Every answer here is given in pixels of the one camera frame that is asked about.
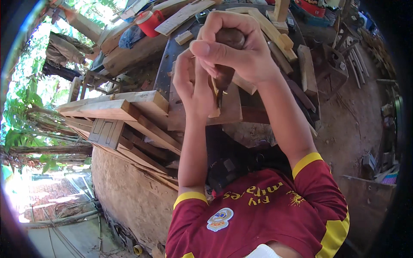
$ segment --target brick wall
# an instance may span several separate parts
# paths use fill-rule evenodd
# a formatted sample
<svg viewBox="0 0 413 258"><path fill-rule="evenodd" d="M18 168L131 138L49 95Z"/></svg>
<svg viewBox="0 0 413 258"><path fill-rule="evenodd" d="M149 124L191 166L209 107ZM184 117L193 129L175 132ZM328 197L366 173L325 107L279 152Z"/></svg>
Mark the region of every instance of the brick wall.
<svg viewBox="0 0 413 258"><path fill-rule="evenodd" d="M56 204L86 201L84 194L79 194L79 191L66 178L32 181L29 185L29 198L33 209L30 205L26 206L24 217L30 222L49 220L43 209L52 220L56 219Z"/></svg>

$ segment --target workshop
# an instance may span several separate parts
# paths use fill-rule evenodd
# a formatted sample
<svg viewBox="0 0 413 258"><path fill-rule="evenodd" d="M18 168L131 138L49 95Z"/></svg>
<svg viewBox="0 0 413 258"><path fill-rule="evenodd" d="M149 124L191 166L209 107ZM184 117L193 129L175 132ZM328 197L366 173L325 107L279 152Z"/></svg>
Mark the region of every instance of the workshop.
<svg viewBox="0 0 413 258"><path fill-rule="evenodd" d="M1 159L40 257L375 257L411 103L363 0L34 10L2 53Z"/></svg>

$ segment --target workbench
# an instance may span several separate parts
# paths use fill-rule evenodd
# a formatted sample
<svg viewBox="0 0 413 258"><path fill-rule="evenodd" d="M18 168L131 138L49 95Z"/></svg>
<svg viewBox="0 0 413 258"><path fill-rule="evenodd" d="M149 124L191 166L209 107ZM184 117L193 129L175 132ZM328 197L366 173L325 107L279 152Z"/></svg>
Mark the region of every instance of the workbench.
<svg viewBox="0 0 413 258"><path fill-rule="evenodd" d="M274 10L274 7L272 5L241 3L213 5L209 9L225 11L225 9L233 7L254 7L257 8L264 16L266 10ZM290 32L288 36L294 43L294 52L297 52L299 45L306 44L301 34L300 28L297 26L295 18L291 14L291 12L288 12L288 17L292 18L296 24L296 32ZM168 130L183 131L185 128L185 111L183 104L180 101L178 94L175 92L175 87L171 84L171 77L168 76L168 72L172 71L173 62L176 61L176 58L180 53L182 53L189 47L190 41L181 46L175 41L175 38L186 30L190 30L190 32L194 35L194 38L196 38L200 27L200 24L195 20L194 17L186 21L171 34L162 56L154 84L154 90L159 91L166 99L169 100ZM289 77L302 89L299 62L298 60L296 60L290 64L294 72L291 73ZM319 110L317 110L316 113L312 113L310 111L311 114L309 114L308 110L303 106L301 101L296 96L294 97L300 108L303 110L307 120L309 120L310 124L314 127L313 121L320 119L318 115ZM249 93L232 83L228 88L228 94L223 96L221 115L217 118L209 118L207 124L213 125L240 121L269 124L269 119L258 91L256 91L253 95L250 95Z"/></svg>

